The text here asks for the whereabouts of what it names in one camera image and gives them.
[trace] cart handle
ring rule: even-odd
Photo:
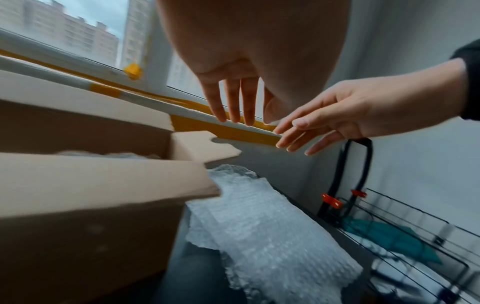
[[[366,158],[365,158],[365,162],[363,163],[363,172],[361,174],[360,181],[358,181],[358,184],[356,185],[354,190],[361,192],[365,185],[365,182],[367,181],[367,177],[370,171],[370,165],[372,163],[372,157],[374,155],[374,147],[373,147],[372,141],[369,138],[361,138],[361,139],[355,139],[355,140],[349,139],[346,143],[342,145],[340,149],[340,154],[338,155],[338,161],[336,163],[335,176],[333,177],[333,182],[331,183],[330,189],[327,192],[327,196],[336,197],[337,195],[337,192],[340,187],[340,183],[342,181],[342,177],[344,175],[345,164],[347,162],[347,156],[349,154],[349,149],[352,142],[356,142],[366,147]],[[344,213],[344,215],[347,215],[350,212],[356,199],[357,197],[355,195],[352,195],[350,197],[350,200],[348,201],[349,202],[348,209]],[[327,202],[323,202],[322,205],[320,206],[320,210],[318,211],[317,216],[321,218],[325,218],[325,215],[327,214],[330,207],[331,207],[330,204],[328,204]]]

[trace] cardboard box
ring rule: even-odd
[[[164,270],[184,203],[220,194],[204,163],[240,151],[169,115],[0,72],[2,303],[78,303]],[[59,156],[133,152],[162,160]]]

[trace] apartment building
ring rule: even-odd
[[[142,63],[143,46],[147,39],[150,22],[151,0],[130,0],[123,36],[120,68],[131,63]]]
[[[4,19],[4,14],[15,18]],[[107,64],[116,65],[119,39],[107,26],[95,26],[81,17],[65,13],[57,1],[0,0],[0,27],[59,49]]]

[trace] bubble wrap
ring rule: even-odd
[[[341,304],[362,267],[264,178],[238,166],[209,170],[218,198],[187,203],[187,241],[220,250],[232,288],[250,302]]]

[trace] sky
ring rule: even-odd
[[[50,4],[50,0],[41,0]],[[65,13],[83,17],[91,25],[97,21],[106,24],[108,31],[120,39],[124,37],[129,0],[56,0],[65,6]]]

